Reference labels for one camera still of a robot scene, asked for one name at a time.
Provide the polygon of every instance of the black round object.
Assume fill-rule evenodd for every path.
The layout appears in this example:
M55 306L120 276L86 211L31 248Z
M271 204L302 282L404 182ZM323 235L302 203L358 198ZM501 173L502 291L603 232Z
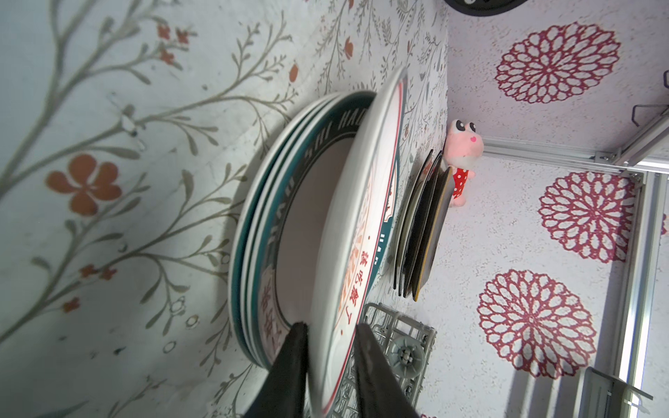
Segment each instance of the black round object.
M495 16L522 5L527 0L444 0L460 13L469 16Z

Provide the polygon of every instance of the floral tablecloth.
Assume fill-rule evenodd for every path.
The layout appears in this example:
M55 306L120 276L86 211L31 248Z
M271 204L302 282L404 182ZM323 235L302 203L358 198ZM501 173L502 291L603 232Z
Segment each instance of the floral tablecloth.
M404 186L446 132L445 3L52 0L0 11L1 414L243 413L266 375L227 316L250 179L305 105L377 90L407 66ZM388 288L377 280L369 299Z

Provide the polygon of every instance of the dish rack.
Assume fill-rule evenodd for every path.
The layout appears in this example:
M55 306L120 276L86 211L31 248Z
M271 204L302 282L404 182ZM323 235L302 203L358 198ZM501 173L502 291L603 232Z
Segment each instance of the dish rack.
M437 331L382 304L366 304L362 319L374 332L399 386L415 409ZM359 417L357 386L351 351L329 417Z

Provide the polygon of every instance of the plush toy foot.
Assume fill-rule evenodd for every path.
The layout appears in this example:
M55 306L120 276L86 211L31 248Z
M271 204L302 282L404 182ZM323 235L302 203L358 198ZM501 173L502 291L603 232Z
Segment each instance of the plush toy foot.
M465 196L460 195L456 197L455 199L451 200L451 204L449 206L464 206L464 204L467 202L467 198Z

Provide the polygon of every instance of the plush toy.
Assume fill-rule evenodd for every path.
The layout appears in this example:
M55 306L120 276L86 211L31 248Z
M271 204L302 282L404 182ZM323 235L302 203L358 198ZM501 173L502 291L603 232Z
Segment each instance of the plush toy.
M483 140L476 133L474 123L462 123L461 120L451 122L446 134L446 143L444 143L444 159L454 168L453 178L456 182L451 206L462 206L467 201L462 195L464 183L467 179L474 178L472 167L482 154Z

